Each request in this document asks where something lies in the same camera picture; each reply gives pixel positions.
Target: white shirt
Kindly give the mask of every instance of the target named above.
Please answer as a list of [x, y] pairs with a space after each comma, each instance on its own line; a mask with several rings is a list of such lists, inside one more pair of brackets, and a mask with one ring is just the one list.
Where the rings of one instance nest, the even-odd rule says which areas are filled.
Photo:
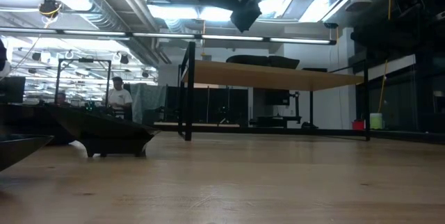
[[[133, 99], [131, 98], [130, 92], [128, 90], [116, 90], [110, 89], [108, 92], [108, 104], [117, 103], [119, 105], [125, 105], [127, 103], [133, 103]], [[117, 110], [122, 110], [122, 107], [113, 107]]]

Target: black metal frame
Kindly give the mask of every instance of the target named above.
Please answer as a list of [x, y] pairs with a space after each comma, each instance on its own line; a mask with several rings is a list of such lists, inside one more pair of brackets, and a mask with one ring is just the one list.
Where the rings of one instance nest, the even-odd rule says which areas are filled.
[[[56, 92], [55, 92], [55, 95], [54, 95], [54, 104], [56, 104], [56, 105], [58, 104], [58, 102], [57, 102], [57, 94], [58, 94], [58, 87], [59, 87], [59, 83], [60, 83], [60, 74], [65, 69], [65, 68], [62, 69], [62, 62], [69, 61], [70, 62], [69, 64], [71, 64], [74, 61], [82, 62], [81, 60], [82, 60], [81, 58], [78, 58], [78, 59], [60, 58], [60, 59], [58, 59], [57, 81], [56, 81]], [[95, 61], [108, 63], [108, 76], [107, 76], [107, 81], [106, 81], [106, 94], [105, 94], [105, 107], [107, 107], [108, 106], [108, 89], [110, 88], [111, 61], [110, 60], [90, 60], [90, 59], [88, 59], [89, 63], [92, 63], [92, 62], [95, 62]]]
[[[262, 129], [262, 128], [231, 128], [231, 127], [193, 127], [193, 89], [195, 84], [195, 48], [196, 43], [189, 42], [184, 55], [182, 64], [179, 66], [179, 115], [178, 115], [178, 134], [182, 136], [185, 141], [191, 141], [192, 132], [226, 132], [226, 133], [252, 133], [252, 134], [304, 134], [304, 135], [331, 135], [331, 136], [364, 136], [366, 141], [370, 141], [370, 114], [369, 114], [369, 76], [368, 76], [368, 63], [366, 60], [363, 61], [364, 67], [364, 103], [365, 103], [365, 120], [366, 126], [365, 131], [355, 131], [355, 130], [330, 130], [330, 129]], [[366, 58], [370, 57], [372, 54], [371, 50], [368, 50]], [[348, 66], [341, 68], [340, 70], [345, 70], [352, 68]], [[188, 77], [187, 88], [184, 82], [185, 76]], [[310, 122], [314, 121], [314, 93], [310, 91]]]

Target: wood grain surface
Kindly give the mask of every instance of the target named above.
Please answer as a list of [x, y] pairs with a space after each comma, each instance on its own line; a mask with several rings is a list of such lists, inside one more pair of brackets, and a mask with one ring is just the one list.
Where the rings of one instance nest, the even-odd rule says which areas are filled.
[[355, 75], [215, 61], [195, 61], [195, 83], [316, 91], [362, 82], [363, 77]]
[[0, 223], [444, 223], [445, 147], [161, 133], [147, 158], [45, 147], [0, 173]]

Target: red container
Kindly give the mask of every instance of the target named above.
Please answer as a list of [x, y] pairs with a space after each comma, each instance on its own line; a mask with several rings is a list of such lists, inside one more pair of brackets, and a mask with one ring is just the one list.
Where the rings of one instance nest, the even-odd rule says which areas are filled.
[[353, 130], [364, 130], [364, 120], [356, 120], [353, 122]]

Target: man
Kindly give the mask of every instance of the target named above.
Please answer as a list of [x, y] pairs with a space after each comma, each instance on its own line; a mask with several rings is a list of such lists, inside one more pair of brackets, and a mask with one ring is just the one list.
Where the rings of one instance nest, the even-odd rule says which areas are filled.
[[122, 86], [124, 82], [120, 77], [113, 78], [113, 87], [108, 92], [108, 104], [115, 110], [118, 117], [124, 117], [124, 110], [130, 109], [133, 99], [130, 92], [125, 90]]
[[57, 104], [61, 105], [61, 106], [70, 106], [70, 104], [68, 102], [66, 102], [67, 100], [67, 95], [65, 93], [58, 93], [57, 94]]

